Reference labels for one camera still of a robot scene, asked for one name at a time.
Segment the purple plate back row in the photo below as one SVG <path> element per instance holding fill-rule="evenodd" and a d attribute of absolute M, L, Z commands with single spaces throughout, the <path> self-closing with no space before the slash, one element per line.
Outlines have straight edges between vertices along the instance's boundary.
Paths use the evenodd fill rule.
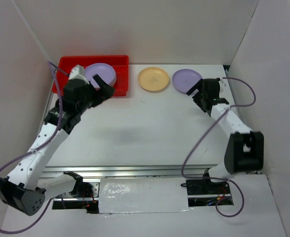
<path fill-rule="evenodd" d="M 172 76 L 173 87 L 181 93 L 186 94 L 203 77 L 192 69 L 180 69 Z"/>

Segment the yellow plate back row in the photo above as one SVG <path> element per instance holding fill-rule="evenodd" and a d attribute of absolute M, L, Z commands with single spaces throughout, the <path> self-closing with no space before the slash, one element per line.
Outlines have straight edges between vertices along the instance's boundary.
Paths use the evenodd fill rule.
<path fill-rule="evenodd" d="M 149 92 L 164 90 L 169 84 L 169 75 L 159 67 L 148 67 L 138 74 L 140 87 Z"/>

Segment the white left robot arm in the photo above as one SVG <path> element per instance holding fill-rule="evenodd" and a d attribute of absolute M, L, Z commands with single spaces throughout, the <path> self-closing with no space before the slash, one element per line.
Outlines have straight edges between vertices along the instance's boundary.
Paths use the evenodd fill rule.
<path fill-rule="evenodd" d="M 63 87 L 63 95 L 48 112 L 27 155 L 5 178 L 0 178 L 0 199 L 3 203 L 33 216 L 48 199 L 63 193 L 73 197 L 82 195 L 86 183 L 72 171 L 46 180 L 40 180 L 40 177 L 58 147 L 81 121 L 81 115 L 114 95 L 114 88 L 99 75 L 94 75 L 93 79 L 99 89 L 84 79 L 68 80 Z"/>

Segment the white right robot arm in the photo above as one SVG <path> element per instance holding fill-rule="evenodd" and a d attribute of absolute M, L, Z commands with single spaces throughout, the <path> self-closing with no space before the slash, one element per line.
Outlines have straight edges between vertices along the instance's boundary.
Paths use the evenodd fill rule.
<path fill-rule="evenodd" d="M 200 79 L 187 91 L 194 103 L 221 127 L 228 137 L 224 160 L 206 170 L 201 178 L 188 179 L 182 186 L 189 195 L 226 195 L 227 179 L 241 172 L 258 171 L 264 164 L 264 135 L 245 125 L 221 98 L 219 79 Z"/>

